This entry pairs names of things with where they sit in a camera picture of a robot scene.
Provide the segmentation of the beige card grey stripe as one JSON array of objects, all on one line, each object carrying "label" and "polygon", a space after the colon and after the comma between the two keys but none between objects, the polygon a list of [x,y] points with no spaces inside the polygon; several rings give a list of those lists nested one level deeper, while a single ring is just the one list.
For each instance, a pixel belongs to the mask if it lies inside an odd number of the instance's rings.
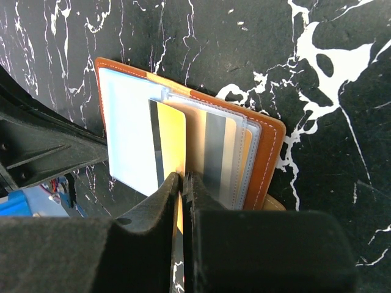
[{"label": "beige card grey stripe", "polygon": [[232,195],[233,145],[237,123],[217,108],[167,99],[164,102],[186,117],[186,170],[198,173],[213,197],[227,204]]}]

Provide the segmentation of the brown leather card holder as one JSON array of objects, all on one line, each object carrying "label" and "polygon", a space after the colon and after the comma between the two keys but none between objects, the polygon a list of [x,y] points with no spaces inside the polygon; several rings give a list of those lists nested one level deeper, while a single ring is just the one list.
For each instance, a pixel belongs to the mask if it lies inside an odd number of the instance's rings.
[{"label": "brown leather card holder", "polygon": [[192,100],[232,110],[236,113],[243,114],[251,122],[258,123],[262,128],[259,138],[260,144],[255,154],[255,164],[250,177],[247,194],[244,197],[243,209],[262,209],[264,201],[267,199],[268,188],[271,183],[276,164],[279,160],[279,154],[286,134],[286,127],[284,123],[270,116],[254,112],[244,107],[226,102],[220,98],[198,92],[151,72],[103,57],[96,58],[95,69],[100,70],[103,68],[114,70],[118,73],[124,73],[128,76],[141,78],[142,80],[156,82],[157,84],[166,86],[175,93],[181,93]]}]

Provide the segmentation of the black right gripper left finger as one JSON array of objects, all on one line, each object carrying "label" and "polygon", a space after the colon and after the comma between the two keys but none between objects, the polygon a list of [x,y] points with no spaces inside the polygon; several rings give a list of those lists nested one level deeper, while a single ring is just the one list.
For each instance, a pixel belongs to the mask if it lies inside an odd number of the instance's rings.
[{"label": "black right gripper left finger", "polygon": [[170,292],[180,177],[120,218],[2,217],[2,292]]}]

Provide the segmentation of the gold card black stripe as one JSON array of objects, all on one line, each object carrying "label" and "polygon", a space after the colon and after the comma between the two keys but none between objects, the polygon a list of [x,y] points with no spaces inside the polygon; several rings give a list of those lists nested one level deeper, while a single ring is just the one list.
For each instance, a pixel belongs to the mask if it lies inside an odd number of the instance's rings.
[{"label": "gold card black stripe", "polygon": [[147,101],[150,131],[147,139],[147,174],[150,187],[158,189],[175,172],[183,176],[186,165],[186,117],[169,104]]}]

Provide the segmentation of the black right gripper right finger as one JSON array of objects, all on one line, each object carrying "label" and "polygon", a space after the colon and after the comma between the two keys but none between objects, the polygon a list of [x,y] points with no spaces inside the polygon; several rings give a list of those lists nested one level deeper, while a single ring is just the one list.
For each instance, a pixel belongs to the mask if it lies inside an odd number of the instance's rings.
[{"label": "black right gripper right finger", "polygon": [[224,208],[200,177],[183,180],[186,292],[356,292],[343,228],[319,211]]}]

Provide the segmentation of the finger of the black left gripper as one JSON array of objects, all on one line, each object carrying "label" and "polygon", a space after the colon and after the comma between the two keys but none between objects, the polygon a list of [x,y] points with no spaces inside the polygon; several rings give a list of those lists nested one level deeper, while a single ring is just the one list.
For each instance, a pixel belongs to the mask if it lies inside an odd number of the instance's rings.
[{"label": "finger of the black left gripper", "polygon": [[1,69],[1,192],[33,187],[107,159],[105,139],[31,97]]}]

